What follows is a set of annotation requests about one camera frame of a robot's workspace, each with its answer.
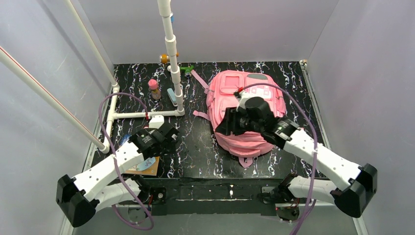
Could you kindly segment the pink student backpack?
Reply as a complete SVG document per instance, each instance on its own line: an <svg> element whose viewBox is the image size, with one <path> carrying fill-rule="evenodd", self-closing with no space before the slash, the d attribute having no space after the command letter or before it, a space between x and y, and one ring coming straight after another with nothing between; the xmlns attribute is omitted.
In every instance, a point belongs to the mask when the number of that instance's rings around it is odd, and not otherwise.
<svg viewBox="0 0 415 235"><path fill-rule="evenodd" d="M195 71L191 73L207 95L207 113L194 111L193 114L210 121L218 144L236 156L242 167L248 168L255 157L273 149L272 144L252 131L247 113L238 110L238 100L234 95L242 89L242 93L248 97L260 96L269 104L267 113L273 112L275 117L283 117L286 114L283 93L276 88L276 82L269 75L226 70L218 73L207 84Z"/></svg>

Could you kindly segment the orange children's book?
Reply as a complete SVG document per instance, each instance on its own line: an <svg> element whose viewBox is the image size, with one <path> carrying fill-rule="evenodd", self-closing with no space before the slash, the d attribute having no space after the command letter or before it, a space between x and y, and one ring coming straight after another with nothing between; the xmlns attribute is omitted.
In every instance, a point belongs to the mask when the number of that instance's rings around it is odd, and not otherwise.
<svg viewBox="0 0 415 235"><path fill-rule="evenodd" d="M156 176L159 166L160 156L146 159L144 162L130 168L125 174Z"/></svg>

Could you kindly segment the blue children's book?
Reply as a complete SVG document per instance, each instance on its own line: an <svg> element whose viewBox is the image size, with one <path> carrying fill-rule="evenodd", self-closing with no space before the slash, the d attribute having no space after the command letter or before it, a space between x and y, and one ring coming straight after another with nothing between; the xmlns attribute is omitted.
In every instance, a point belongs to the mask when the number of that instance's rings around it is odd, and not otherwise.
<svg viewBox="0 0 415 235"><path fill-rule="evenodd" d="M121 140L120 140L120 142L119 142L119 147L121 147L121 146L123 146L128 140L129 140L129 138L131 137L131 135L130 134L126 134L126 135L124 135L122 138L121 138Z"/></svg>

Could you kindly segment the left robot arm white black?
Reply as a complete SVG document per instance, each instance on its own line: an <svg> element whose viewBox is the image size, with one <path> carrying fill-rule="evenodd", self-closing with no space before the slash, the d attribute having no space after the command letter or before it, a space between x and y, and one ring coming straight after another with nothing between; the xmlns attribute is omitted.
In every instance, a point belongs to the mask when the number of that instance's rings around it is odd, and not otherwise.
<svg viewBox="0 0 415 235"><path fill-rule="evenodd" d="M94 167L73 177L62 176L57 181L56 203L77 228L86 224L99 210L124 201L141 200L157 191L139 176L127 179L126 185L113 184L118 174L151 157L160 157L175 150L179 131L169 122L150 124L133 134L116 152Z"/></svg>

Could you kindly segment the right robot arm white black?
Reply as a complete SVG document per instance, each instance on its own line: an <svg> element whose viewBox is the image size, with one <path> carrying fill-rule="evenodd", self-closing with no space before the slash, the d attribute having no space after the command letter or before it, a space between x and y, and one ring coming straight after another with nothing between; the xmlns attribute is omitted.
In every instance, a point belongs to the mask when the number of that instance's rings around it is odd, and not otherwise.
<svg viewBox="0 0 415 235"><path fill-rule="evenodd" d="M260 97L226 108L215 131L225 136L259 133L266 142L305 160L328 178L286 177L278 186L278 194L288 199L309 197L324 201L350 217L359 218L377 192L376 167L361 166L329 150L289 118L275 117L269 104Z"/></svg>

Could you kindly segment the light blue eraser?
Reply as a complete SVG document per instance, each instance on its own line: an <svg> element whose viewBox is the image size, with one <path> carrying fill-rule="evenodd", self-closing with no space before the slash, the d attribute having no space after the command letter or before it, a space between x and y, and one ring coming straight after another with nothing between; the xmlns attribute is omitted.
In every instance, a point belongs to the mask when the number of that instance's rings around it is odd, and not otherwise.
<svg viewBox="0 0 415 235"><path fill-rule="evenodd" d="M173 105L174 107L177 107L177 106L178 106L178 104L177 104L177 99L176 99L176 95L175 95L174 90L173 90L172 88L168 88L168 89L167 89L167 94L168 94L168 97L169 97L169 99L170 99L170 101L171 101L172 105Z"/></svg>

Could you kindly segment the pink cap bottle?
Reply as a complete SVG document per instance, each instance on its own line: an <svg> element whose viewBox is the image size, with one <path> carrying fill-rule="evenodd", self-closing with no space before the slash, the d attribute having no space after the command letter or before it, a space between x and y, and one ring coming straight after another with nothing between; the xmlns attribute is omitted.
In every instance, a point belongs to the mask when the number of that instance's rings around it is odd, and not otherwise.
<svg viewBox="0 0 415 235"><path fill-rule="evenodd" d="M155 100L159 100L161 99L161 92L159 90L159 84L157 82L157 80L155 79L150 79L148 81L148 86L149 89L151 91L151 96L155 99Z"/></svg>

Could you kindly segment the green white marker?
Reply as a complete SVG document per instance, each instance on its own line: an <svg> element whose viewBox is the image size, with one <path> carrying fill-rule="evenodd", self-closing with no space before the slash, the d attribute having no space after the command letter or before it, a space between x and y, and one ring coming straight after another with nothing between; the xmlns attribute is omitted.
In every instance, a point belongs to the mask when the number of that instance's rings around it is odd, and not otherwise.
<svg viewBox="0 0 415 235"><path fill-rule="evenodd" d="M183 75L186 77L186 78L190 78L191 76L192 76L192 71L194 70L194 66L193 65L191 65L191 66L187 66L187 67L180 67L180 71L182 71L183 72Z"/></svg>

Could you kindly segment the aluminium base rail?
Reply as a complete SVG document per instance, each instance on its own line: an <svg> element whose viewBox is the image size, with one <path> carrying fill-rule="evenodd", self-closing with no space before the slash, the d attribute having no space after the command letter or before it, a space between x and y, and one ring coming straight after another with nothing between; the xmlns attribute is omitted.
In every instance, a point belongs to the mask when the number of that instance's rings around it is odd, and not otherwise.
<svg viewBox="0 0 415 235"><path fill-rule="evenodd" d="M96 213L105 208L130 207L137 218L128 222L139 225L149 216L173 214L258 214L278 218L284 222L296 222L305 205L305 196L293 196L280 190L275 184L261 185L251 181L226 183L200 181L192 184L170 182L141 185L136 181L127 190L122 184L105 187L91 201L82 193L69 195L59 190L56 201L69 223L81 227Z"/></svg>

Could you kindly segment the orange bottle at wall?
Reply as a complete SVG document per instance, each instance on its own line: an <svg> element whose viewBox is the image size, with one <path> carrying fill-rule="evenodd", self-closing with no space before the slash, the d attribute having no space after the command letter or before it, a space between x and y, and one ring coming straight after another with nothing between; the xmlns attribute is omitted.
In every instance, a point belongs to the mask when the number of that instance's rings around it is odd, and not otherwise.
<svg viewBox="0 0 415 235"><path fill-rule="evenodd" d="M168 64L168 63L171 63L171 60L177 61L178 56L179 56L178 52L174 56L173 55L170 56L168 54L162 54L159 56L159 61L162 64Z"/></svg>

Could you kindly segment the white pvc pipe frame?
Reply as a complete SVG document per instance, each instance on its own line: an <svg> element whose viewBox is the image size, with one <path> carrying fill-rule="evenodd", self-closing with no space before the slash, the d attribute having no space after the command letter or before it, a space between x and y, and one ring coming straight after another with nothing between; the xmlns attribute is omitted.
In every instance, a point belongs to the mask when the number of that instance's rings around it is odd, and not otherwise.
<svg viewBox="0 0 415 235"><path fill-rule="evenodd" d="M118 82L114 79L113 73L108 68L105 63L101 53L99 52L96 44L94 43L90 33L88 32L85 24L83 23L78 11L74 7L72 1L64 1L67 8L71 11L75 19L77 20L80 28L83 30L83 33L90 43L90 47L94 52L94 55L100 66L105 72L105 76L111 83L112 92L114 97L110 102L110 110L107 116L107 121L109 123L103 130L112 130L112 124L114 119L120 118L145 118L145 117L154 117L156 115L163 116L176 116L180 117L185 114L184 105L183 105L183 89L181 88L181 78L180 78L180 69L178 68L177 62L177 46L176 46L176 36L173 33L171 17L173 16L171 11L171 1L169 0L159 0L158 9L159 13L162 16L163 28L165 32L165 44L167 49L167 55L170 59L171 65L174 67L174 70L171 70L172 82L174 84L174 93L177 101L176 110L172 111L157 111L157 112L141 112L141 113L116 113L115 104L117 101L117 92L120 91L120 86ZM17 77L19 77L25 84L27 84L35 93L37 93L45 102L47 102L52 108L54 108L62 117L69 121L75 128L77 128L85 137L87 137L98 149L103 153L108 153L110 144L109 141L101 142L92 132L83 125L59 100L57 100L43 85L39 83L16 59L11 56L4 48L0 48L0 61L6 67L8 67Z"/></svg>

